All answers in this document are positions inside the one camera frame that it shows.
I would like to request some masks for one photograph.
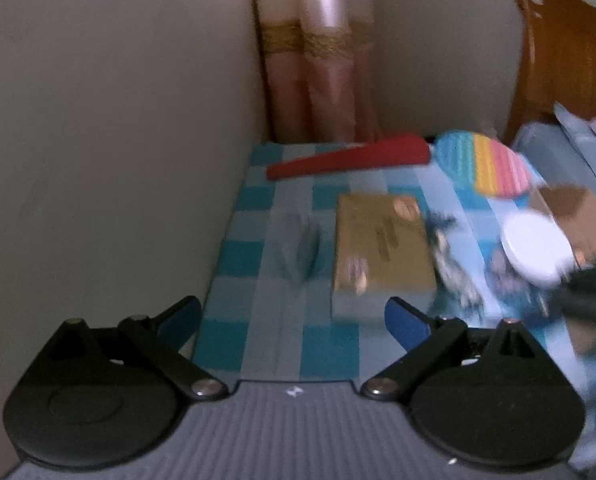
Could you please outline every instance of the white wall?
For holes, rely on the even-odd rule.
[[[375,19],[387,129],[504,132],[522,37],[513,0],[376,0]]]
[[[0,410],[61,320],[204,296],[263,124],[250,0],[0,0]]]

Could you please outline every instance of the teal checkered mat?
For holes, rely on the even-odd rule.
[[[404,351],[382,324],[341,323],[331,319],[335,207],[344,192],[409,194],[422,212],[452,215],[452,252],[484,298],[472,326],[495,326],[505,311],[489,290],[484,262],[497,244],[500,223],[527,198],[486,198],[453,181],[432,162],[427,166],[303,176],[269,182],[269,164],[292,160],[340,145],[257,146],[235,204],[207,298],[193,361],[225,381],[331,381],[367,378],[400,358]],[[533,179],[541,179],[533,174]],[[277,260],[287,213],[308,215],[320,228],[318,255],[309,279],[300,286],[284,275]],[[577,358],[563,322],[536,331],[585,399],[596,392],[596,356]],[[596,430],[590,411],[585,434]]]

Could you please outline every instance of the cardboard box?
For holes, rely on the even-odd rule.
[[[551,216],[571,243],[580,263],[596,262],[596,196],[584,187],[541,187],[530,193],[529,206]],[[596,348],[596,322],[565,317],[578,355]]]
[[[425,224],[415,198],[340,195],[332,318],[382,321],[385,303],[392,296],[426,311],[435,291]]]

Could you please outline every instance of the red foam wedge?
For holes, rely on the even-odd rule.
[[[392,139],[378,140],[366,146],[273,164],[267,168],[267,179],[278,180],[331,171],[412,166],[429,164],[430,160],[431,150],[427,142],[420,136],[404,134]]]

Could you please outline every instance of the curtain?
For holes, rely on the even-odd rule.
[[[274,140],[375,140],[373,1],[255,3]]]

